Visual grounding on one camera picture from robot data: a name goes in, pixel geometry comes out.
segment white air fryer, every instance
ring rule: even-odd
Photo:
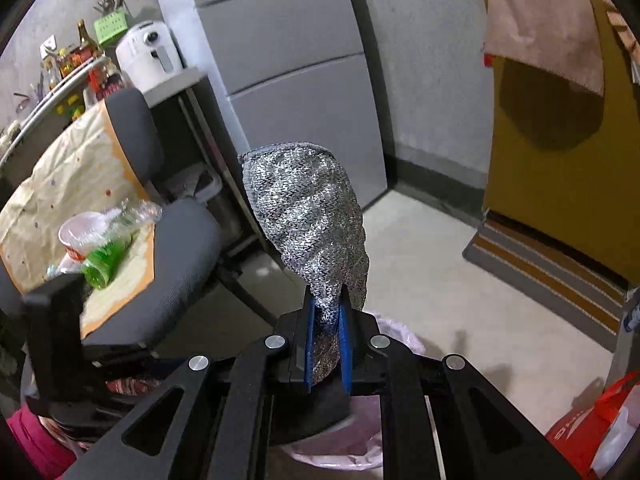
[[[142,22],[122,37],[116,47],[120,69],[142,93],[182,71],[182,62],[169,27]]]

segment striped rug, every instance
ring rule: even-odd
[[[463,256],[615,350],[627,284],[612,271],[491,212]]]

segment white wall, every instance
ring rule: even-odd
[[[0,57],[0,129],[15,119],[18,98],[13,92],[27,93],[30,83],[40,78],[40,44],[51,34],[58,47],[78,44],[78,21],[84,19],[95,39],[94,21],[100,13],[93,8],[99,0],[36,0],[14,32]],[[161,19],[158,0],[125,0],[132,23]]]
[[[367,0],[396,156],[484,187],[494,114],[482,0]]]

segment pink towel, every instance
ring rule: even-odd
[[[13,414],[7,424],[31,463],[46,480],[56,480],[76,461],[76,456],[42,427],[26,406]]]

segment bottle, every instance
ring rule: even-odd
[[[96,67],[89,70],[89,86],[94,91],[96,100],[102,99],[102,85],[104,83],[104,75],[102,67]]]
[[[84,107],[91,108],[98,102],[98,99],[95,97],[95,92],[92,89],[91,85],[87,85],[82,90],[82,99],[84,100]]]
[[[104,76],[102,99],[111,94],[115,94],[118,90],[122,90],[125,87],[122,74],[120,70],[118,70],[118,67],[114,65],[113,61],[109,61],[104,67]]]
[[[67,101],[69,108],[69,116],[72,121],[75,121],[82,114],[84,114],[84,101],[80,94],[73,94]]]
[[[84,63],[98,52],[98,44],[95,43],[94,38],[89,36],[89,33],[86,31],[84,20],[78,22],[78,35],[80,36],[80,59]]]
[[[47,86],[49,90],[53,90],[60,83],[60,70],[57,65],[54,68],[55,60],[51,56],[46,57],[43,63],[44,70],[47,72]]]
[[[73,63],[69,58],[69,51],[66,48],[61,48],[58,53],[58,67],[60,68],[62,79],[71,74],[74,69]]]
[[[636,327],[640,325],[640,303],[638,303],[628,314],[622,322],[626,332],[633,332]]]
[[[109,285],[131,241],[131,235],[126,235],[90,252],[81,267],[86,282],[98,290]]]
[[[80,56],[79,49],[76,49],[71,53],[71,64],[74,66],[74,68],[78,68],[80,65],[82,65],[82,57]]]

